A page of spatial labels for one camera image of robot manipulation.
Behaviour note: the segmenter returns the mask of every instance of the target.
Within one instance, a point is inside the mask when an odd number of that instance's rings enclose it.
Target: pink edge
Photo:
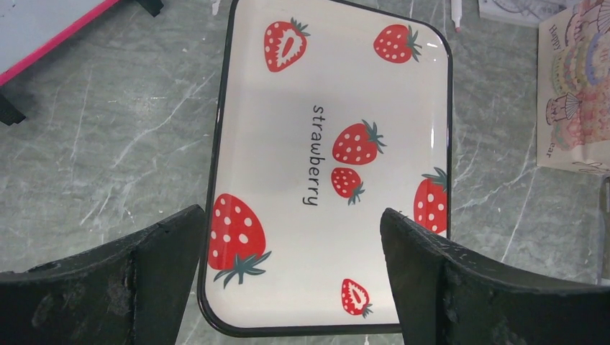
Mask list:
[[[94,20],[102,14],[104,11],[109,9],[112,5],[117,3],[119,0],[105,0],[101,4],[97,5],[91,11],[87,12],[84,16],[72,23],[69,27],[65,28],[62,32],[57,34],[54,38],[48,40],[42,47],[39,47],[34,52],[30,53],[23,60],[16,63],[13,67],[6,70],[0,75],[0,86],[4,85],[7,81],[10,81],[14,76],[23,72],[31,64],[35,63],[38,59],[45,56],[53,48],[57,47],[61,42],[65,41],[68,37],[74,35],[75,32],[80,30],[82,27],[87,25],[90,21]]]

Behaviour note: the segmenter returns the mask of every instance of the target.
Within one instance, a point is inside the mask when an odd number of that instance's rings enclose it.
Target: marker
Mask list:
[[[460,32],[460,20],[462,19],[462,0],[451,0],[451,20],[455,24],[455,32]]]

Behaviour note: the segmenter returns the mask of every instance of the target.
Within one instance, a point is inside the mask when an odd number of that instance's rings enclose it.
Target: strawberry illustration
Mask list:
[[[373,122],[371,127],[362,120],[362,124],[353,124],[339,134],[332,146],[332,156],[345,164],[368,164],[375,160],[377,151],[383,153],[381,148],[386,145],[379,141],[380,138],[383,135],[377,134],[377,124]]]
[[[240,199],[221,194],[212,209],[208,265],[220,270],[214,281],[221,277],[224,287],[237,275],[239,284],[244,275],[261,275],[265,270],[256,268],[271,252],[265,254],[265,233],[254,212]]]
[[[351,315],[362,315],[366,318],[373,311],[370,309],[373,305],[369,303],[370,298],[368,292],[362,285],[351,279],[344,279],[341,284],[341,303],[343,309]]]
[[[424,228],[440,234],[447,230],[447,174],[435,167],[438,175],[423,174],[417,187],[413,214]]]
[[[279,72],[300,59],[307,48],[307,24],[275,22],[265,31],[265,61],[271,72]]]
[[[373,48],[382,59],[391,63],[405,63],[411,58],[419,62],[418,56],[421,53],[417,48],[422,48],[421,45],[415,43],[417,34],[413,32],[411,25],[394,24],[383,29],[375,39]]]
[[[348,199],[348,205],[355,205],[356,199],[360,201],[360,194],[364,193],[364,183],[353,169],[336,167],[330,174],[330,180],[337,194]]]

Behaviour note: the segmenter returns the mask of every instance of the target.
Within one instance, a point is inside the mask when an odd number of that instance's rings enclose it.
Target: gray marble tile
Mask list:
[[[205,204],[229,0],[122,1],[0,88],[0,270],[82,252]],[[360,0],[432,23],[454,56],[453,239],[509,265],[593,282],[599,178],[535,166],[533,29],[464,0]],[[233,339],[191,293],[178,344],[402,344],[399,335]]]

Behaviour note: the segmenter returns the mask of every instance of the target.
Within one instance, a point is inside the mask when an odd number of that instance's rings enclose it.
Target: table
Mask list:
[[[0,88],[0,270],[26,270],[205,204],[230,2],[121,1]],[[593,282],[597,177],[535,165],[534,29],[444,0],[359,0],[432,23],[454,56],[453,239],[509,265]],[[69,229],[59,232],[57,229]],[[401,344],[399,335],[231,339],[191,293],[178,344]]]

